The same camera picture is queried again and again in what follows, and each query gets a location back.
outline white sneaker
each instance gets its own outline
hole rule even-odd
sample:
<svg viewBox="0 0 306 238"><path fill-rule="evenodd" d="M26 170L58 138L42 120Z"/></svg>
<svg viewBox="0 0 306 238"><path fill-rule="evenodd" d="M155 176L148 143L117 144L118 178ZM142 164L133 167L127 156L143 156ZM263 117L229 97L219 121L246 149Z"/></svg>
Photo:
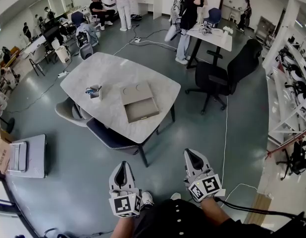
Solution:
<svg viewBox="0 0 306 238"><path fill-rule="evenodd" d="M153 203L153 197L152 197L152 195L151 195L149 192L147 192L147 191L142 192L142 201L143 201L143 204L145 204L145 205L148 205L148 204L154 205L154 203Z"/></svg>
<svg viewBox="0 0 306 238"><path fill-rule="evenodd" d="M172 200L177 200L177 199L181 199L182 196L180 193L174 193L172 196L171 196L171 199Z"/></svg>
<svg viewBox="0 0 306 238"><path fill-rule="evenodd" d="M183 64L183 65L187 65L188 64L188 61L186 60L186 59L184 59L184 60L179 60L177 57L175 58L175 61L177 61L177 62L179 62L179 63L181 63L181 64Z"/></svg>

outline woman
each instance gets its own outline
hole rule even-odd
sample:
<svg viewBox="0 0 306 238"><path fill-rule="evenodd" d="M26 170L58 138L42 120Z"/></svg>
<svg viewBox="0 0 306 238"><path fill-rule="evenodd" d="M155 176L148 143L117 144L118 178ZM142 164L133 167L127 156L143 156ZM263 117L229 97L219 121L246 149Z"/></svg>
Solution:
<svg viewBox="0 0 306 238"><path fill-rule="evenodd" d="M207 4L206 0L182 0L181 2L181 39L177 48L176 61L187 65L190 57L187 55L187 49L189 46L190 35L187 32L193 28L197 21L197 7L203 7Z"/></svg>
<svg viewBox="0 0 306 238"><path fill-rule="evenodd" d="M238 29L244 32L244 25L246 24L246 20L248 20L247 26L249 26L250 17L252 15L252 9L250 5L250 0L244 0L243 7L240 7L239 10L244 13L241 15L240 23L238 25Z"/></svg>
<svg viewBox="0 0 306 238"><path fill-rule="evenodd" d="M130 0L117 0L117 8L121 20L120 31L127 31L132 28L131 13L130 13Z"/></svg>

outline white tabletop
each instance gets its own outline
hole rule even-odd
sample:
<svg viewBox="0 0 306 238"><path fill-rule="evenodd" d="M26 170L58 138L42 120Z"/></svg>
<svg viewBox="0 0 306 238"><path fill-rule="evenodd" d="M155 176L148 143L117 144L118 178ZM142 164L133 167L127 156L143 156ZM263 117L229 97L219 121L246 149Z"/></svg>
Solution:
<svg viewBox="0 0 306 238"><path fill-rule="evenodd" d="M31 45L26 48L24 53L26 53L26 54L34 53L35 50L38 49L39 45L44 44L45 42L46 42L46 39L42 35L41 37L36 39L33 43L31 43Z"/></svg>
<svg viewBox="0 0 306 238"><path fill-rule="evenodd" d="M209 42L211 44L214 44L218 47L221 47L227 51L232 51L232 36L228 35L227 40L225 43L222 43L221 39L222 39L222 30L217 32L216 34L206 34L203 35L202 33L199 32L200 29L200 24L196 24L191 30L189 30L187 32L188 35L196 37L198 39L201 39L205 42Z"/></svg>
<svg viewBox="0 0 306 238"><path fill-rule="evenodd" d="M120 88L147 81L159 115L128 123ZM86 88L102 85L102 101L93 102ZM160 125L174 104L180 84L135 62L95 53L78 65L61 83L67 95L107 127L137 143L143 143Z"/></svg>

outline jeans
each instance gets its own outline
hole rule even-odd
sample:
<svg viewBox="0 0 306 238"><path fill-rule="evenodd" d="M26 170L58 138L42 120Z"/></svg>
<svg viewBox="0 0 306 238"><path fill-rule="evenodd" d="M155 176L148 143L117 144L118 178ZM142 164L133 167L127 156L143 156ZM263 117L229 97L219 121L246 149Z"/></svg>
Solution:
<svg viewBox="0 0 306 238"><path fill-rule="evenodd" d="M117 8L121 20L121 28L127 29L132 27L131 13L130 13L130 1L117 1Z"/></svg>
<svg viewBox="0 0 306 238"><path fill-rule="evenodd" d="M182 29L182 36L179 40L176 55L179 60L184 60L186 58L190 40L191 36L187 34L187 30Z"/></svg>

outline epoxy floor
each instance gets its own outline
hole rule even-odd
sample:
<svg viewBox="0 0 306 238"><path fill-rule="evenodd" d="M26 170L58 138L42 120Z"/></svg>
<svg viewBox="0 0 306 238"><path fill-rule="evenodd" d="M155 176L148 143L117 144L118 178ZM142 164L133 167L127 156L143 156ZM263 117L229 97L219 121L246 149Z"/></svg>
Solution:
<svg viewBox="0 0 306 238"><path fill-rule="evenodd" d="M138 37L169 28L167 17L153 20L151 15L147 15L139 24L136 28ZM229 22L223 20L219 27L226 24ZM134 38L134 31L121 32L119 28L119 21L106 27L96 50L114 54ZM163 42L165 34L166 31L161 31L142 41ZM232 52L222 50L224 59L219 60L218 65L226 68L247 40L247 36L235 31ZM176 47L178 41L179 37L168 44ZM192 38L191 51L195 42ZM122 161L131 165L136 186L149 190L155 202L169 198L174 192L180 192L185 200L190 199L183 184L185 148L205 154L215 172L222 176L226 111L221 111L220 104L211 101L206 114L201 116L205 94L190 93L187 96L184 93L185 89L195 87L195 71L186 70L177 63L175 52L149 42L141 45L145 44L149 45L127 45L117 55L154 69L182 86L175 102L176 123L171 124L171 117L167 116L161 125L164 128L162 133L154 135L145 146L150 165L147 169L140 156L109 150L86 128L58 117L54 107L67 97L59 85L62 79L56 79L65 68L59 61L55 65L43 64L46 77L38 77L31 71L12 93L7 111L21 112L6 112L5 117L16 120L15 138L47 135L48 176L45 179L7 176L21 210L39 235L50 228L77 236L113 230L118 218L113 216L109 205L108 179ZM202 42L198 57L212 62L206 51L215 49L215 46ZM74 57L68 71L79 63L78 57ZM267 86L262 67L242 80L235 94L228 97L227 124L223 187L229 193L239 183L257 186L261 177L268 132ZM249 207L255 193L255 189L240 186L229 197L229 202ZM223 209L234 219L243 221L246 217L245 212Z"/></svg>

